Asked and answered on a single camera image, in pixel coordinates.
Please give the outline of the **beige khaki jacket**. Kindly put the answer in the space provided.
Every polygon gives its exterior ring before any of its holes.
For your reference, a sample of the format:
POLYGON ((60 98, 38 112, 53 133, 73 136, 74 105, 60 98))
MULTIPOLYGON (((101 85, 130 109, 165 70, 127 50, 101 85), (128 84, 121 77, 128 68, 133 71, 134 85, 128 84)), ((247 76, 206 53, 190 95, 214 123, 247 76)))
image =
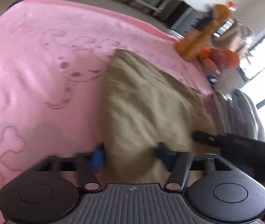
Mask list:
POLYGON ((195 156, 215 153, 194 142, 196 130, 216 134, 200 91, 179 82, 143 57, 118 49, 104 83, 103 141, 117 183, 165 183, 169 176, 155 148, 195 156))

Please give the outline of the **grey folded garment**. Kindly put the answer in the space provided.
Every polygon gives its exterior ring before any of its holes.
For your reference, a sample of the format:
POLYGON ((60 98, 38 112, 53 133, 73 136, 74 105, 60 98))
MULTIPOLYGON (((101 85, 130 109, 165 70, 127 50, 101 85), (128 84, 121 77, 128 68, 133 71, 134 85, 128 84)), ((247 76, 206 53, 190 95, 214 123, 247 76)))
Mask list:
POLYGON ((218 135, 228 133, 265 142, 265 131, 251 98, 235 88, 229 97, 218 90, 206 99, 218 135))

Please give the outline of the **orange fruit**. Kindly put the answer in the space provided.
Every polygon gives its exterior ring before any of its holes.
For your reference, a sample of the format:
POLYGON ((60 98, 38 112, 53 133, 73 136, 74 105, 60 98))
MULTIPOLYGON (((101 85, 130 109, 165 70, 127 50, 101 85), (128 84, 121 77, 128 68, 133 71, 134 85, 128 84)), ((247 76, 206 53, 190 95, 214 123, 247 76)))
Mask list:
POLYGON ((228 48, 206 47, 199 53, 197 59, 202 65, 204 73, 215 77, 219 77, 223 71, 238 67, 240 64, 239 55, 228 48))

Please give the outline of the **pink patterned bed sheet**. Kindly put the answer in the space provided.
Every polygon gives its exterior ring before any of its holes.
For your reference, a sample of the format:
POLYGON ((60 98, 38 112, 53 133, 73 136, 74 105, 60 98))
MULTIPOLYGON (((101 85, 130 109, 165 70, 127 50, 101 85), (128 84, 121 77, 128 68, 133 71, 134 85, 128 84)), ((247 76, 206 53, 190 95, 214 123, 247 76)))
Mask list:
POLYGON ((211 94, 176 41, 142 20, 70 1, 24 0, 7 9, 0 16, 0 189, 46 155, 70 156, 102 141, 104 73, 116 49, 211 94))

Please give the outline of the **orange juice bottle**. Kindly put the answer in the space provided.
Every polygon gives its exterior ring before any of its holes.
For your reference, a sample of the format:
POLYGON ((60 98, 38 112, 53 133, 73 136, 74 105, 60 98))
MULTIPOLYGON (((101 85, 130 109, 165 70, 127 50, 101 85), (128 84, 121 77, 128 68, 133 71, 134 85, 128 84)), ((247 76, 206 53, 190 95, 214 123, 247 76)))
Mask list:
POLYGON ((227 21, 233 19, 237 7, 231 1, 227 4, 216 4, 204 15, 193 28, 178 41, 174 48, 187 62, 193 61, 207 46, 212 35, 227 21))

